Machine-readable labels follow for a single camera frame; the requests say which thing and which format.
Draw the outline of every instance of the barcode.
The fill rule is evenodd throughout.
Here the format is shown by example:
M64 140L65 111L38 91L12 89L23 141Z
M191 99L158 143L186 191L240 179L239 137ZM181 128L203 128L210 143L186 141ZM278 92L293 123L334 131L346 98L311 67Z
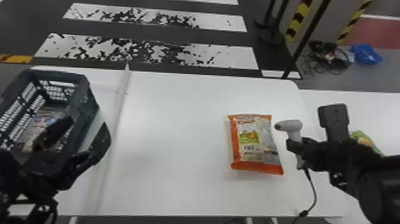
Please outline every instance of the barcode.
M245 145L244 149L245 150L255 150L255 147L254 147L254 145Z

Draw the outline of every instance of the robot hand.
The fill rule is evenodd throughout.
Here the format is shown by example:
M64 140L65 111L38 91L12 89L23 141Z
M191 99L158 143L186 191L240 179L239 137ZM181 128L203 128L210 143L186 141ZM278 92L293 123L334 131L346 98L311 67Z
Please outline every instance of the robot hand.
M400 223L400 155L385 157L350 139L344 104L320 107L318 115L328 141L288 139L287 149L304 169L328 172L330 183L356 198L371 223Z

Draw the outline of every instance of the black pole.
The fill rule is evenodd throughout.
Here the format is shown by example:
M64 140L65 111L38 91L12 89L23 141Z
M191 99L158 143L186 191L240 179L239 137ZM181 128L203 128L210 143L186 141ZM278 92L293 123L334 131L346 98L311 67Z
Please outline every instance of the black pole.
M274 27L271 30L271 38L274 38L276 33L279 30L279 24L280 24L280 22L282 20L282 17L284 15L284 13L285 13L286 7L288 7L288 3L289 3L289 0L283 0L281 6L279 8L278 16L276 17L276 22L274 24Z
M271 0L270 5L268 6L267 12L265 13L264 17L264 24L268 24L271 18L272 10L274 9L276 0Z
M296 65L297 59L299 59L301 53L303 52L305 46L307 45L308 41L310 40L311 35L314 33L315 28L317 27L318 23L320 22L322 16L324 15L326 9L328 8L331 0L323 0L320 8L318 9L317 13L315 14L313 20L311 21L310 26L308 27L307 31L304 34L303 40L301 40L299 46L297 47L292 61L290 62L289 66L283 73L281 79L286 79L289 76L289 73L292 71L292 68Z

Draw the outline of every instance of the yellow tape line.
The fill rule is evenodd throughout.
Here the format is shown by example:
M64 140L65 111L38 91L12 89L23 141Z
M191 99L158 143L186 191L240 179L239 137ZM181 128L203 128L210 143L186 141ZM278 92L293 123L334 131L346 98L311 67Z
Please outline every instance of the yellow tape line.
M32 59L33 57L28 55L0 54L0 63L28 64Z

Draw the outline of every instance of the red floor mat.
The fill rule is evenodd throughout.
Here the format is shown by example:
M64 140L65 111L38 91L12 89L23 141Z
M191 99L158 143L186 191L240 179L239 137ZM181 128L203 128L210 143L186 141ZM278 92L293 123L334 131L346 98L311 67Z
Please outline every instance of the red floor mat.
M342 45L367 43L375 48L400 49L400 21L361 18Z

